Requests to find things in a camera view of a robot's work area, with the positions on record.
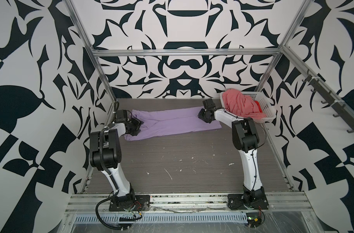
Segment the purple t-shirt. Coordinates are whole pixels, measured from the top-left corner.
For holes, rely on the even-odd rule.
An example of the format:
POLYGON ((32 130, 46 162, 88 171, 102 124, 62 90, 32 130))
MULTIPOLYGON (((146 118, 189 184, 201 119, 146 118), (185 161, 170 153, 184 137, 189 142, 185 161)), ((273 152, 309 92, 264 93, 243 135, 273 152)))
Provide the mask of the purple t-shirt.
POLYGON ((198 118, 201 107, 191 107, 163 111, 133 110, 132 115, 143 124, 137 136, 125 134, 127 141, 139 141, 160 136, 171 136, 191 132, 217 130, 222 126, 219 121, 206 123, 198 118))

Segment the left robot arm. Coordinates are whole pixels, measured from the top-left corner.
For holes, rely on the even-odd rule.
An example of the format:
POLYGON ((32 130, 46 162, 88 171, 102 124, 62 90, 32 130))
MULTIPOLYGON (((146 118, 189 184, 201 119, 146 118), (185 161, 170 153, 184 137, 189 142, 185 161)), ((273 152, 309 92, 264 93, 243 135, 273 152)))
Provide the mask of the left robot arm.
POLYGON ((142 121, 129 110, 118 110, 108 126, 101 131, 90 133, 89 162, 93 168, 102 172, 110 183, 113 199, 117 203, 136 201, 131 183, 126 179, 121 167, 121 136, 137 136, 142 121))

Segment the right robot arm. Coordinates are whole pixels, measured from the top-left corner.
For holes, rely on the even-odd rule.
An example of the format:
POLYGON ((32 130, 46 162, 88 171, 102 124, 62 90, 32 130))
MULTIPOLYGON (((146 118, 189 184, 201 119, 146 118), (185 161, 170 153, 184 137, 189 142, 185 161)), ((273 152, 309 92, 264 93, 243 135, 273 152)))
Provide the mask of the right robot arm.
POLYGON ((244 172, 244 192, 242 195, 229 195, 228 207, 237 209, 243 205, 253 208, 265 198, 265 192, 259 175, 257 150, 260 138, 256 123, 250 117, 239 117, 223 108, 216 107, 213 99, 203 101, 198 117, 206 123, 217 120, 232 130, 232 143, 238 150, 244 172))

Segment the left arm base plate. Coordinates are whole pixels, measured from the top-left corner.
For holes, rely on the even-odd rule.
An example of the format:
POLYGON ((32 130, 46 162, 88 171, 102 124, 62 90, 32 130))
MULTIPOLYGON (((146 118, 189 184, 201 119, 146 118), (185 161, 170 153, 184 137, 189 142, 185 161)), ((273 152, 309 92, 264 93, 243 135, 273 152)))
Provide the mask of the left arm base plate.
POLYGON ((125 210, 142 211, 149 207, 149 195, 127 195, 123 197, 112 197, 110 200, 110 212, 119 212, 125 210))

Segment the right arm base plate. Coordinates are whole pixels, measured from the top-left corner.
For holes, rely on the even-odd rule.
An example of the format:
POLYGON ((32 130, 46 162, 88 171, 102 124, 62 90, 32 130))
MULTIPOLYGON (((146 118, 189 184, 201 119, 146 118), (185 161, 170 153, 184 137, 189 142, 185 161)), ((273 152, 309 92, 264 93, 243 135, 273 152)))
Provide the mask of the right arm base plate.
POLYGON ((251 196, 249 193, 229 194, 227 206, 231 210, 268 210, 268 200, 265 195, 251 196))

